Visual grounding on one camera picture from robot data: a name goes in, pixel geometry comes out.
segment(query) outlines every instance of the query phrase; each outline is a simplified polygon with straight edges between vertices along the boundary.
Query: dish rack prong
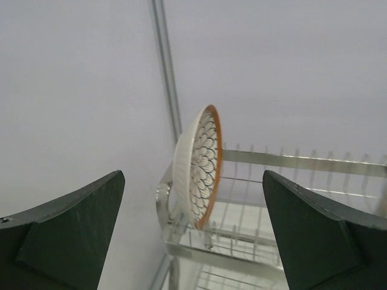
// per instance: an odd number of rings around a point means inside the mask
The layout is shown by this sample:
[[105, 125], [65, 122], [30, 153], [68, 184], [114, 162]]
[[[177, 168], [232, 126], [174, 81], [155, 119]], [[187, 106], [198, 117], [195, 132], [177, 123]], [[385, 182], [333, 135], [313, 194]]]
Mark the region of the dish rack prong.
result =
[[[260, 289], [287, 289], [263, 198], [262, 174], [266, 169], [287, 175], [306, 189], [331, 199], [385, 216], [387, 185], [382, 194], [380, 186], [386, 184], [386, 156], [380, 163], [372, 163], [368, 155], [357, 162], [349, 153], [339, 160], [334, 159], [332, 152], [327, 158], [319, 158], [316, 150], [309, 156], [300, 156], [299, 152], [296, 149], [294, 155], [286, 155], [282, 147], [280, 154], [272, 154], [266, 147], [264, 153], [259, 153], [254, 152], [253, 146], [250, 151], [241, 151], [239, 145], [236, 150], [227, 150], [224, 145], [224, 165], [230, 170], [227, 171], [225, 166], [222, 168], [213, 213], [201, 231], [188, 224], [178, 204], [169, 212], [168, 203], [173, 191], [171, 164], [160, 181], [156, 201], [162, 236], [171, 259], [183, 258], [210, 269], [244, 273], [254, 279], [259, 277], [256, 283]], [[357, 191], [353, 191], [352, 182]], [[172, 261], [170, 267], [176, 266], [178, 263]], [[179, 272], [171, 271], [175, 282], [170, 283], [169, 289], [179, 289], [176, 286]], [[208, 273], [206, 285], [211, 281]]]

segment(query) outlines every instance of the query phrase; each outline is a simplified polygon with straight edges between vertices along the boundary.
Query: wire rack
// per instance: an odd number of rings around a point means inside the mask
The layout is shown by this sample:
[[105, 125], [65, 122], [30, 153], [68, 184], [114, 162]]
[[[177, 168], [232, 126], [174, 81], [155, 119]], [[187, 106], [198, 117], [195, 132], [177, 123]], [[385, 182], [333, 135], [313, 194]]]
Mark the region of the wire rack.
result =
[[[349, 153], [340, 160], [332, 152], [319, 158], [315, 150], [300, 156], [298, 149], [287, 155], [283, 148], [279, 154], [267, 147], [264, 153], [225, 148], [210, 221], [198, 231], [177, 205], [164, 223], [169, 254], [204, 265], [197, 289], [288, 289], [265, 205], [263, 172], [276, 171], [333, 200], [385, 216], [386, 162], [386, 156], [373, 163], [369, 155], [354, 161]], [[163, 227], [160, 214], [159, 221]]]

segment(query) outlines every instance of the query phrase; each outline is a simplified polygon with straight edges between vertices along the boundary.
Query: black line pattern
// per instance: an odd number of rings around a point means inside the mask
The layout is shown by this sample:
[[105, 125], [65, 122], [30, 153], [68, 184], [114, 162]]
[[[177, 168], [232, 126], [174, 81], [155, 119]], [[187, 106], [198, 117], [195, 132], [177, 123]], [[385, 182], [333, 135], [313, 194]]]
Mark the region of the black line pattern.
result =
[[196, 132], [190, 165], [189, 193], [195, 222], [202, 218], [209, 205], [215, 185], [217, 150], [215, 122], [211, 113], [205, 111]]

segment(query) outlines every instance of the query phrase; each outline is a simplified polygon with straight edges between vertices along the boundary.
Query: dish rack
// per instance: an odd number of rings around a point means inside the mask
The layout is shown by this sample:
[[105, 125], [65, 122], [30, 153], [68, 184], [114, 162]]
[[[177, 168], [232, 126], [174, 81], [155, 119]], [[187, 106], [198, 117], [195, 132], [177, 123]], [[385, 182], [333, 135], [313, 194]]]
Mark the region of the dish rack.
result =
[[227, 150], [210, 220], [198, 231], [173, 203], [172, 164], [157, 189], [157, 214], [169, 255], [169, 278], [163, 289], [288, 289], [262, 191], [265, 170], [278, 172], [316, 193], [368, 213], [385, 216], [387, 161], [368, 155], [352, 161], [348, 153], [319, 158]]

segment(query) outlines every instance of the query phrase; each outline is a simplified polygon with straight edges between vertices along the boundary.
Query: white wall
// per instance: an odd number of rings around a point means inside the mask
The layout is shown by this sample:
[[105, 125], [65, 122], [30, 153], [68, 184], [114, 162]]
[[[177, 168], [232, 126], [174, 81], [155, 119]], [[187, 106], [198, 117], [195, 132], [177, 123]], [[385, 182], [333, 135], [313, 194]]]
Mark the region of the white wall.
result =
[[387, 2], [166, 0], [183, 126], [208, 103], [228, 147], [379, 161]]
[[144, 289], [174, 147], [148, 3], [6, 0], [0, 19], [0, 216], [123, 170], [99, 289]]

